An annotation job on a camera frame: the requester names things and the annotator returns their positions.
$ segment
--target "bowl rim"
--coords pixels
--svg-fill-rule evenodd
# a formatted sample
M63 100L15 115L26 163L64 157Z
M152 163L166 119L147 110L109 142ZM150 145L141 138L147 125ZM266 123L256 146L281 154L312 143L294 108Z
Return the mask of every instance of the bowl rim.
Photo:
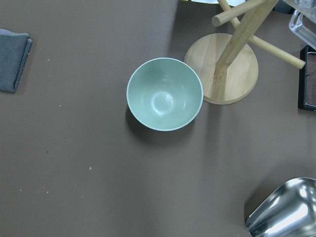
M181 64L183 64L184 66L188 67L192 72L193 74L196 76L198 82L199 82L199 85L200 85L200 88L201 88L201 100L200 100L200 104L198 106L198 109L196 111L196 113L191 117L191 119L189 119L186 123L178 126L178 127L174 127L174 128L169 128L169 129L161 129L161 128L156 128L156 127L153 127L153 126L150 126L148 124L146 124L145 122L143 122L141 119L139 119L139 117L135 114L135 112L133 111L133 109L131 108L131 104L130 104L130 101L129 101L129 98L128 98L128 92L129 92L129 86L130 86L130 83L132 81L132 78L134 77L134 75L137 73L137 71L143 67L145 64L148 64L152 61L156 61L156 60L162 60L162 59L168 59L168 60L173 60L173 61L177 61ZM127 104L128 104L128 107L129 107L129 110L131 111L131 113L134 115L134 117L141 123L143 124L144 126L148 127L148 128L151 128L153 130L156 130L156 131L174 131L174 130L177 130L177 129L180 129L186 125L188 125L190 122L192 122L192 120L195 119L195 117L198 115L199 111L201 110L201 107L202 107L202 104L203 104L203 86L202 86L202 82L199 78L199 76L197 75L197 73L186 63L178 60L178 59L175 59L175 58L169 58L169 57L160 57L160 58L153 58L151 60L148 60L146 62L144 62L143 64L141 64L134 72L133 74L130 76L129 78L129 81L128 81L128 84L127 84L127 89L126 89L126 98L127 98Z

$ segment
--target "round wooden base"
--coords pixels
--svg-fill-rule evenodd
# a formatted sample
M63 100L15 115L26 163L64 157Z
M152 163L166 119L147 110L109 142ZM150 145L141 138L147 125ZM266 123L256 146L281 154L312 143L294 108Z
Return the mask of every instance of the round wooden base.
M242 49L229 66L226 79L215 81L216 62L231 37L232 35L223 33L204 36L192 44L184 59L201 79L204 100L213 104L232 104L243 99L257 81L258 62L249 45ZM213 86L215 83L220 83L220 86Z

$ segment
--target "wooden stand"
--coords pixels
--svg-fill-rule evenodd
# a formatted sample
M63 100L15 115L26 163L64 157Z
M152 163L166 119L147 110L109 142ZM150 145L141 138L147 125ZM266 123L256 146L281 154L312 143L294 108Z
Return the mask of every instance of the wooden stand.
M236 28L233 36L211 34L197 40L188 50L185 63L198 74L203 84L204 100L214 104L231 104L246 97L257 81L258 63L248 41L302 68L304 61L266 43L253 34L278 0L249 0L230 8L219 0L224 12L213 17L215 26L231 20ZM245 13L241 23L236 16Z

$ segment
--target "dark blue towel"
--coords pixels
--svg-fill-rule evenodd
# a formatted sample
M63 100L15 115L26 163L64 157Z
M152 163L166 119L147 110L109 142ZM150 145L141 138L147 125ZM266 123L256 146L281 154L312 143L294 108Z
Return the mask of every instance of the dark blue towel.
M27 33L0 29L0 90L16 91L31 46Z

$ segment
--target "brown table surface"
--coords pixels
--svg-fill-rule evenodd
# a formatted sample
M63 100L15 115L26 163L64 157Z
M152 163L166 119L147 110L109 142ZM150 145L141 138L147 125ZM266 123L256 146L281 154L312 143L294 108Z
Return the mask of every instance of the brown table surface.
M250 44L253 91L204 102L173 132L142 126L126 86L143 62L184 59L218 5L178 0L3 0L1 28L34 43L15 94L0 93L0 236L249 237L245 218L279 185L316 178L316 114L299 70ZM257 36L298 56L290 16Z

